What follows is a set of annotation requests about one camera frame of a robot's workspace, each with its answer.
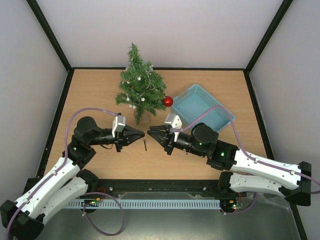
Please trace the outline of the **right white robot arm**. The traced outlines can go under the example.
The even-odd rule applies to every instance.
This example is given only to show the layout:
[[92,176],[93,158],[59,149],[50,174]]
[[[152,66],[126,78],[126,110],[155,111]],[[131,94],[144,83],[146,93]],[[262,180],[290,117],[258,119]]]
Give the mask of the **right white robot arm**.
[[277,162],[240,147],[219,140],[219,134],[204,123],[199,123],[190,134],[174,132],[169,125],[151,126],[147,134],[171,155],[174,149],[202,158],[212,168],[221,171],[218,191],[229,196],[233,192],[272,194],[286,201],[308,207],[311,205],[310,163]]

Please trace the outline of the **red ball ornament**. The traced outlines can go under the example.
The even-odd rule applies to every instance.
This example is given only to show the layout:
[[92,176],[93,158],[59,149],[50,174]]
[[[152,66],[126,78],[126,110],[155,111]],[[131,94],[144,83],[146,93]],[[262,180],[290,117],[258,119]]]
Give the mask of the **red ball ornament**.
[[166,108],[169,108],[173,105],[174,103],[174,100],[172,97],[170,96],[166,96],[163,100],[162,100],[162,103],[163,105],[166,107]]

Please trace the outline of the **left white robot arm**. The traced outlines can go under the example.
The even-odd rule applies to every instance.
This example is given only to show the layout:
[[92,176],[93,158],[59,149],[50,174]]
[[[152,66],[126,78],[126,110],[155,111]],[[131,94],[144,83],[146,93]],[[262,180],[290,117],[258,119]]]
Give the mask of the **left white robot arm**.
[[85,169],[96,154],[94,145],[111,144],[120,152],[145,136],[126,125],[122,115],[115,116],[112,128],[105,129],[98,127],[92,117],[82,117],[73,132],[71,142],[54,167],[17,200],[6,200],[1,205],[1,221],[8,239],[36,239],[69,202],[96,189],[98,177]]

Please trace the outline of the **light blue plastic basket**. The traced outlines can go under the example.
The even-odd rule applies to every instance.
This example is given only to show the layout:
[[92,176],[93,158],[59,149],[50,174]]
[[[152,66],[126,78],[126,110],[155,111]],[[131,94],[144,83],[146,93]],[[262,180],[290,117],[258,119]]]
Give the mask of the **light blue plastic basket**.
[[[216,105],[220,106],[221,103],[200,85],[194,84],[173,99],[171,112],[177,114],[187,127],[205,111]],[[230,118],[221,108],[211,110],[201,118],[200,122],[218,133],[231,124]]]

